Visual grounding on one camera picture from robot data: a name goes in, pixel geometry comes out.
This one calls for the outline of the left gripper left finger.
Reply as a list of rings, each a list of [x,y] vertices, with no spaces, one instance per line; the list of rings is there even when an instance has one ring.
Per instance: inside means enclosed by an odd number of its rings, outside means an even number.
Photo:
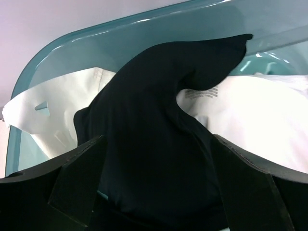
[[[83,231],[90,225],[107,141],[96,137],[0,180],[2,231]]]

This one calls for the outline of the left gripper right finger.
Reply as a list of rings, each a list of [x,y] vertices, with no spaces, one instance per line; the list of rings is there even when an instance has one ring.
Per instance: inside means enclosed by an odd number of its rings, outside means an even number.
[[[308,175],[213,137],[213,164],[231,231],[306,231]]]

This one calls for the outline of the black bra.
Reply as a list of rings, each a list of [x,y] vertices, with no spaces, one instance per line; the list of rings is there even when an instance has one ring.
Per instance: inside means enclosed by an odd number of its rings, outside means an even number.
[[[77,111],[78,144],[107,139],[93,227],[100,231],[220,231],[228,227],[210,142],[177,94],[208,90],[242,61],[251,34],[152,46]]]

